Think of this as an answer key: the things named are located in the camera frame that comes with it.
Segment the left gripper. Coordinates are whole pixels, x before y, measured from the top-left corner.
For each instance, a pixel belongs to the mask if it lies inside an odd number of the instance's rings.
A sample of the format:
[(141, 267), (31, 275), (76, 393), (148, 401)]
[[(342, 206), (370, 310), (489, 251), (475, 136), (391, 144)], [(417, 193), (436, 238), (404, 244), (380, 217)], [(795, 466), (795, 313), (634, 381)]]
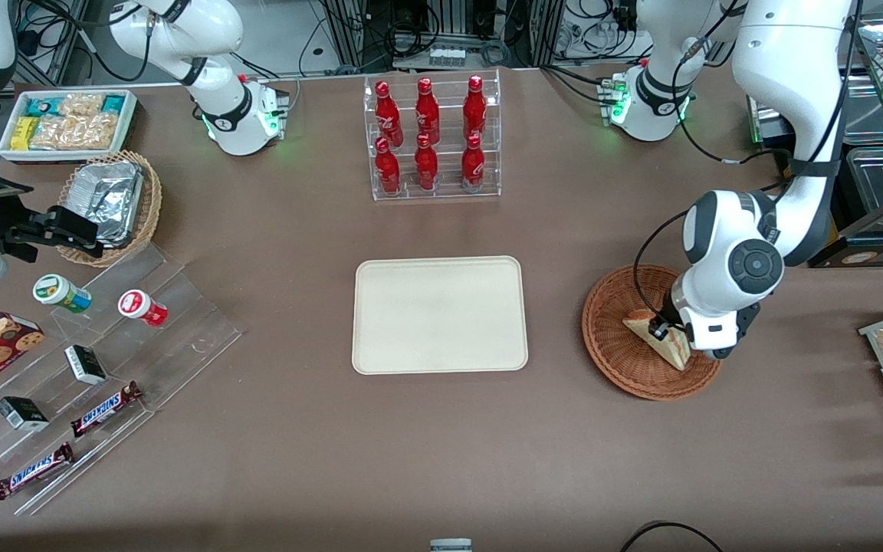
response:
[(760, 314), (761, 305), (754, 303), (722, 317), (708, 317), (672, 301), (671, 311), (677, 315), (684, 331), (673, 327), (665, 318), (652, 318), (649, 335), (653, 339), (662, 342), (671, 329), (672, 341), (678, 348), (700, 350), (709, 359), (724, 360), (749, 333), (750, 325)]

